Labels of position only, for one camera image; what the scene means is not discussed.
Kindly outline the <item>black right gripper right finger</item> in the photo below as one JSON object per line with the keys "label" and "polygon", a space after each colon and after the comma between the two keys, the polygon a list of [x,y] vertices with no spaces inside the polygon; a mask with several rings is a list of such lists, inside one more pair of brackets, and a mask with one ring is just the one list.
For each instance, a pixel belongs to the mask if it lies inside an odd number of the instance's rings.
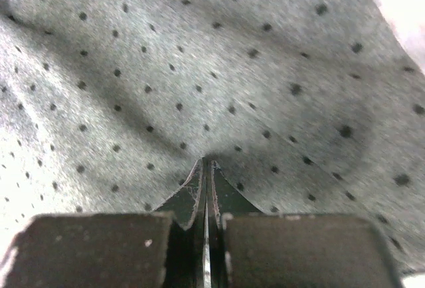
{"label": "black right gripper right finger", "polygon": [[212,287],[227,286],[222,215],[230,213],[233,216],[240,216],[259,212],[255,205],[226,180],[216,161],[207,161],[207,229]]}

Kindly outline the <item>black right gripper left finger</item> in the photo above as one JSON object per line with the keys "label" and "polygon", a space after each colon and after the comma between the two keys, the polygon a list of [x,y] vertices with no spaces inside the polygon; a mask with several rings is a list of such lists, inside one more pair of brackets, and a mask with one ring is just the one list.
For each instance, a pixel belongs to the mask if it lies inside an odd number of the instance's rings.
{"label": "black right gripper left finger", "polygon": [[205,286],[207,165],[199,159],[183,184],[156,212],[172,212],[164,287]]}

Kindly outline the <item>black dotted garment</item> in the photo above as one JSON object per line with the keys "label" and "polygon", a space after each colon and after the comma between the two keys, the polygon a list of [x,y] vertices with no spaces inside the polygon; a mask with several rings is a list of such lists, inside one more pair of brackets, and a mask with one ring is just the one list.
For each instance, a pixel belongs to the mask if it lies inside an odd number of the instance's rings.
{"label": "black dotted garment", "polygon": [[424,75],[374,0],[1,0],[1,234],[151,210],[201,157],[424,269]]}

